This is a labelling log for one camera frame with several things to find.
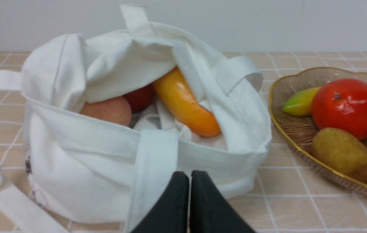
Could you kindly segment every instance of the fruit stem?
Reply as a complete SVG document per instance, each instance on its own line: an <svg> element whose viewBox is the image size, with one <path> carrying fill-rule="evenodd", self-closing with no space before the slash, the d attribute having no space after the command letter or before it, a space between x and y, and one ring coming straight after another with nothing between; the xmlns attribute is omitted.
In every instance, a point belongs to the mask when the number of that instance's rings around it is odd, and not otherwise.
<svg viewBox="0 0 367 233"><path fill-rule="evenodd" d="M338 100L340 98L340 94L335 92L335 95L333 97L334 100Z"/></svg>

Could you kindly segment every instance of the fruit bowl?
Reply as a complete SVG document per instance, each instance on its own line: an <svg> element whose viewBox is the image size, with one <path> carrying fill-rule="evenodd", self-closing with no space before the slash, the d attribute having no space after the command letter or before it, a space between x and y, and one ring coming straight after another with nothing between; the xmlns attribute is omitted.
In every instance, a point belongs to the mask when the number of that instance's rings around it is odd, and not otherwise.
<svg viewBox="0 0 367 233"><path fill-rule="evenodd" d="M285 102L295 93L312 87L321 87L329 81L341 78L356 78L367 83L367 73L355 73L331 67L310 68L274 81L268 95L268 109L277 132L297 156L325 178L367 196L367 183L348 177L312 156L312 140L318 132L312 116L297 117L282 111ZM362 142L367 146L367 139Z"/></svg>

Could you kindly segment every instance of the black object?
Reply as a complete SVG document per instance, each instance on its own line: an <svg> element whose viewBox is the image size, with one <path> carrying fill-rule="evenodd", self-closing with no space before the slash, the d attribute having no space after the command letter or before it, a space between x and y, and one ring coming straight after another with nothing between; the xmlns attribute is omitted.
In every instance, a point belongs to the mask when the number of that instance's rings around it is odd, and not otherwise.
<svg viewBox="0 0 367 233"><path fill-rule="evenodd" d="M175 172L160 199L132 233L186 233L189 179ZM192 172L191 233L255 233L204 171Z"/></svg>

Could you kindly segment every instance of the white wall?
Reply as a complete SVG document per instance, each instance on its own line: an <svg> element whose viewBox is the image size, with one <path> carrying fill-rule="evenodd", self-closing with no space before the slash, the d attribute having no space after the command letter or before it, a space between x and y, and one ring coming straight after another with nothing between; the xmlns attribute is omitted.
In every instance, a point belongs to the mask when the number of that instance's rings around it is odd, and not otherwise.
<svg viewBox="0 0 367 233"><path fill-rule="evenodd" d="M0 0L0 50L123 29L120 3L221 51L367 51L367 0Z"/></svg>

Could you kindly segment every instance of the white cloth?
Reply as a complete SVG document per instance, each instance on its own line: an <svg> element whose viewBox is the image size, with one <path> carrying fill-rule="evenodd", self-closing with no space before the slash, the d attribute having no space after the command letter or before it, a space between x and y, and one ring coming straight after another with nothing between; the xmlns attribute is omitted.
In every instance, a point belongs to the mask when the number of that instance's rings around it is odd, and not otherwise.
<svg viewBox="0 0 367 233"><path fill-rule="evenodd" d="M88 40L62 35L34 50L21 73L0 71L0 90L28 100L24 147L36 202L82 223L127 220L130 232L174 171L207 171L226 198L253 189L271 141L262 75L246 57L228 59L185 31L149 22L138 6L121 12L127 30ZM86 101L121 96L176 65L221 135L192 133L159 100L134 128L77 113ZM1 168L0 210L25 233L67 232Z"/></svg>

